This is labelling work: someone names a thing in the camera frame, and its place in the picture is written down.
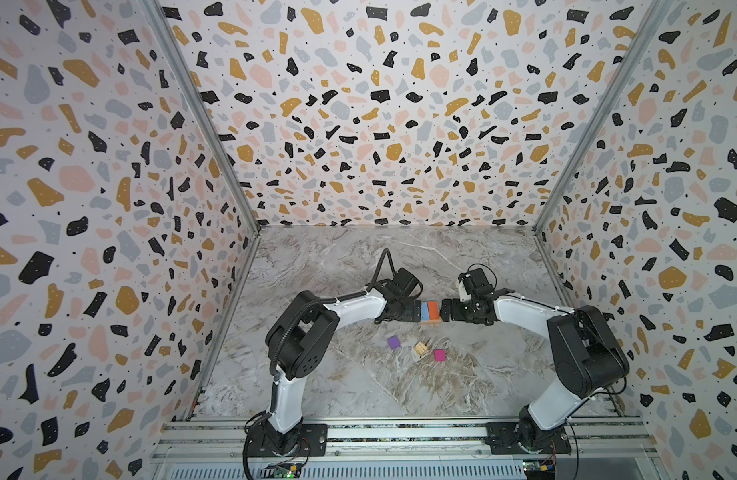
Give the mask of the light blue block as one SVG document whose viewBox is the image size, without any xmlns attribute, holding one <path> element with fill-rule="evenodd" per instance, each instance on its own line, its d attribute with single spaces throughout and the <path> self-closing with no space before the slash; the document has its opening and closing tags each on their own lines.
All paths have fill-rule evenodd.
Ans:
<svg viewBox="0 0 737 480">
<path fill-rule="evenodd" d="M 429 321 L 430 320 L 430 312 L 428 308 L 428 303 L 426 301 L 423 301 L 420 304 L 420 322 Z"/>
</svg>

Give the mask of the orange-red block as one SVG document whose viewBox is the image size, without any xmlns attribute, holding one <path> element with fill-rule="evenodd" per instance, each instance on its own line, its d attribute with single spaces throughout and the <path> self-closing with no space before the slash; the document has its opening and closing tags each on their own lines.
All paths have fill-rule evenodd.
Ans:
<svg viewBox="0 0 737 480">
<path fill-rule="evenodd" d="M 437 302 L 429 301 L 427 303 L 428 307 L 428 320 L 429 321 L 440 321 L 440 309 Z"/>
</svg>

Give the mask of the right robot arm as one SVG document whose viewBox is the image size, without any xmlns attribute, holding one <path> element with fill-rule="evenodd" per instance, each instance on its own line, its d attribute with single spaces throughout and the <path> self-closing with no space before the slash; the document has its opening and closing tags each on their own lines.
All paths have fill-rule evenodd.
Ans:
<svg viewBox="0 0 737 480">
<path fill-rule="evenodd" d="M 590 398 L 627 379 L 627 356 L 598 308 L 554 306 L 509 288 L 498 289 L 481 268 L 459 275 L 458 292 L 457 298 L 442 301 L 444 322 L 510 323 L 550 344 L 555 378 L 522 408 L 513 432 L 504 435 L 500 444 L 516 445 L 528 453 L 543 452 Z"/>
</svg>

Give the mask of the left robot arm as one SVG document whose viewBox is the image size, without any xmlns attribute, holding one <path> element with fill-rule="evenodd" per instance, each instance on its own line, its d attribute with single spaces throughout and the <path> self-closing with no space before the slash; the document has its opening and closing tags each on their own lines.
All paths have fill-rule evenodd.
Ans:
<svg viewBox="0 0 737 480">
<path fill-rule="evenodd" d="M 306 378 L 322 363 L 338 329 L 358 322 L 400 321 L 414 315 L 424 284 L 405 268 L 390 279 L 375 276 L 362 290 L 326 298 L 304 290 L 266 334 L 272 393 L 270 405 L 246 426 L 244 451 L 288 456 L 304 449 Z"/>
</svg>

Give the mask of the purple cube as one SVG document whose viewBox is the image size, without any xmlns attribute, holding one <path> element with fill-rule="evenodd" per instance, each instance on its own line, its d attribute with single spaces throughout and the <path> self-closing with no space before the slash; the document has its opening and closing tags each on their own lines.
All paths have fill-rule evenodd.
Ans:
<svg viewBox="0 0 737 480">
<path fill-rule="evenodd" d="M 392 350 L 396 350 L 401 347 L 400 339 L 397 336 L 392 336 L 388 339 L 389 347 Z"/>
</svg>

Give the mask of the ridged natural wood cube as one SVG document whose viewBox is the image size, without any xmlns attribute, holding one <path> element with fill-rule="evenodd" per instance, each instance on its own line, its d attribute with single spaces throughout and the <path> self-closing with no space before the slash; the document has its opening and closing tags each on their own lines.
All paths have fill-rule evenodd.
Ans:
<svg viewBox="0 0 737 480">
<path fill-rule="evenodd" d="M 418 342 L 414 345 L 414 352 L 418 359 L 422 359 L 430 353 L 430 348 L 424 342 Z"/>
</svg>

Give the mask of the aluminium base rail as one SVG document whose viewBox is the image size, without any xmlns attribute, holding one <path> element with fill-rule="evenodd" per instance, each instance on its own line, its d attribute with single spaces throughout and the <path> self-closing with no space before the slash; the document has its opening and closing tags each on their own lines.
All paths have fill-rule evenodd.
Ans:
<svg viewBox="0 0 737 480">
<path fill-rule="evenodd" d="M 570 420 L 540 452 L 508 442 L 508 419 L 346 418 L 304 424 L 296 453 L 246 441 L 234 419 L 174 422 L 152 479 L 667 479 L 634 417 Z"/>
</svg>

